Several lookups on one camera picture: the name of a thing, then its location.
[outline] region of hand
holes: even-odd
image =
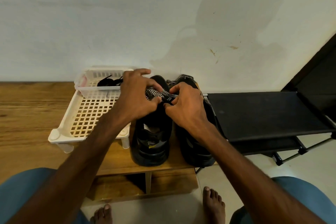
[[[123,83],[120,86],[120,97],[111,111],[118,112],[118,116],[126,124],[154,112],[162,101],[161,97],[154,97],[152,100],[146,99],[145,91],[149,86],[158,92],[163,91],[155,80],[142,76],[150,73],[151,70],[145,68],[124,72]]]
[[[208,119],[203,105],[203,97],[198,89],[180,82],[170,89],[170,93],[180,92],[171,103],[164,104],[166,114],[180,127],[185,128],[193,137],[199,129],[207,125]]]

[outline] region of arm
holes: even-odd
[[[147,86],[162,91],[152,79],[142,77],[149,69],[124,73],[121,94],[114,107],[103,115],[92,133],[59,167],[46,183],[7,222],[72,223],[111,143],[132,120],[156,110],[159,97],[149,101]]]
[[[177,91],[174,106],[165,104],[167,115],[209,150],[255,223],[324,223],[221,136],[207,120],[199,90],[182,82],[170,93]]]

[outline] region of forearm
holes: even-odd
[[[92,133],[8,223],[71,223],[125,122],[108,112]]]
[[[212,124],[198,139],[219,163],[255,223],[324,223],[234,149]]]

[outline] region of blue shorts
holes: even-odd
[[[55,169],[36,168],[14,175],[1,184],[0,224],[6,223],[55,172]],[[326,223],[336,223],[336,207],[317,187],[294,177],[275,177],[273,180]],[[89,221],[79,211],[74,223],[89,224]],[[247,223],[253,222],[245,207],[237,210],[230,221],[230,224]]]

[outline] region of white wall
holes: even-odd
[[[336,0],[0,0],[0,81],[91,65],[193,75],[203,92],[280,90],[336,32]]]

